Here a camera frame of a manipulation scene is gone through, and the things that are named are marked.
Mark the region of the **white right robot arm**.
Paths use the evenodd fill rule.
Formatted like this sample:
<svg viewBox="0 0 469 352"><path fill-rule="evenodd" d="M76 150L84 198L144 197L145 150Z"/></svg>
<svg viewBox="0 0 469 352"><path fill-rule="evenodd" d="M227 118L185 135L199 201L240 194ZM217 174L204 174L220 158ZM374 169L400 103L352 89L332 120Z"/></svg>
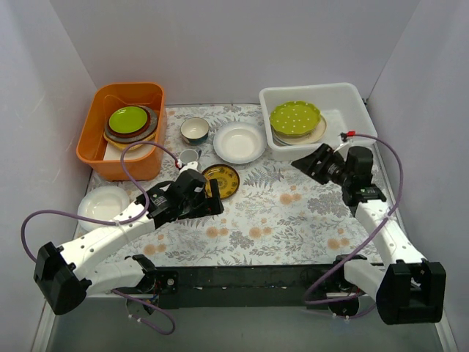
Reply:
<svg viewBox="0 0 469 352"><path fill-rule="evenodd" d="M311 294L329 277L333 286L348 291L356 286L373 298L379 316L388 325L438 323L443 316L446 271L417 250L394 219L384 193L372 181L374 156L367 147L350 147L342 157L327 144L291 165L316 182L341 187L344 204L368 232L367 243L378 250L381 271L359 256L357 247L341 258L304 293Z"/></svg>

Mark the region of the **lime green dotted plate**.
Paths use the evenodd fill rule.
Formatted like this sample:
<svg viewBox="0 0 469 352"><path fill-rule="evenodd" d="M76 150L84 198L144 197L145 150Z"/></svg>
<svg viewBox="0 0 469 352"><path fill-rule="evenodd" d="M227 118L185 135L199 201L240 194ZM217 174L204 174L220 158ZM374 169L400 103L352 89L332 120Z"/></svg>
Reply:
<svg viewBox="0 0 469 352"><path fill-rule="evenodd" d="M269 118L271 128L286 136L306 135L319 125L320 120L320 110L313 103L301 100L275 107Z"/></svg>

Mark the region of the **cream green glazed plate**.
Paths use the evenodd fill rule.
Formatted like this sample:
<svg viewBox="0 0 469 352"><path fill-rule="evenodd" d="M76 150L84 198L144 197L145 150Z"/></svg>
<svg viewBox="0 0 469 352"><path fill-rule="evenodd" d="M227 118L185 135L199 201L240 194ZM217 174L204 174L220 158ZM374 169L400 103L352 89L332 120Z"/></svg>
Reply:
<svg viewBox="0 0 469 352"><path fill-rule="evenodd" d="M286 135L282 135L281 133L277 133L272 130L273 139L279 143L280 145L285 146L295 146L295 145L303 145L303 144L314 144L318 142L324 135L327 130L327 122L325 118L321 115L320 116L320 123L318 126L311 131L310 133L299 136L299 137L289 137Z"/></svg>

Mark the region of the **yellow black patterned plate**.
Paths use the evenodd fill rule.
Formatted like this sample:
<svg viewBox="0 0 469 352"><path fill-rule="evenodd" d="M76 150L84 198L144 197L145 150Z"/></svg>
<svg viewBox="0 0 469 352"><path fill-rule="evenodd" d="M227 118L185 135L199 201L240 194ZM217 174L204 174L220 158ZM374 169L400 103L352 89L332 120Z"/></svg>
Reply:
<svg viewBox="0 0 469 352"><path fill-rule="evenodd" d="M240 176L237 171L229 165L214 164L207 167L202 174L207 179L205 191L209 197L212 196L210 180L217 180L221 199L227 199L233 196L239 189Z"/></svg>

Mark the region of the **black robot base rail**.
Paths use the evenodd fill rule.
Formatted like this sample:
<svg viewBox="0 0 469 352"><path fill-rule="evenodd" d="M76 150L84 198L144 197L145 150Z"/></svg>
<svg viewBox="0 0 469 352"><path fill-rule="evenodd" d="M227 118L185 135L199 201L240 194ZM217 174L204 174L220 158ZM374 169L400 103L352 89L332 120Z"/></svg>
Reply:
<svg viewBox="0 0 469 352"><path fill-rule="evenodd" d="M157 295L163 309L301 307L306 290L333 266L242 265L160 267L149 289L120 287L129 295Z"/></svg>

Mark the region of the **white deep plate blue rim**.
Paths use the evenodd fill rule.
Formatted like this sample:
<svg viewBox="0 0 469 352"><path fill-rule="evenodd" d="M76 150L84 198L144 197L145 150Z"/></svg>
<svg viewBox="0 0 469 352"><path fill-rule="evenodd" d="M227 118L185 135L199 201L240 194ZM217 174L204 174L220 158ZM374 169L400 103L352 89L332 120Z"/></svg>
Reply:
<svg viewBox="0 0 469 352"><path fill-rule="evenodd" d="M231 164L247 164L262 156L267 146L265 133L247 122L231 122L218 129L213 138L218 157Z"/></svg>

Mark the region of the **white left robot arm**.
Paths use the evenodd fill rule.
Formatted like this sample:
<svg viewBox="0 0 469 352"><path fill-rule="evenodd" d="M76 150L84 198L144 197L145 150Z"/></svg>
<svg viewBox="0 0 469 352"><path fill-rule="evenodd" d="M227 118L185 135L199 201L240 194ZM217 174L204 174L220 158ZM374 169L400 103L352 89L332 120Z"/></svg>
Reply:
<svg viewBox="0 0 469 352"><path fill-rule="evenodd" d="M110 225L60 246L51 242L41 246L34 281L56 315L71 312L88 295L114 288L148 293L155 287L157 270L144 255L115 264L105 264L104 260L164 224L223 211L217 181L207 180L195 169L186 169L175 181L143 191Z"/></svg>

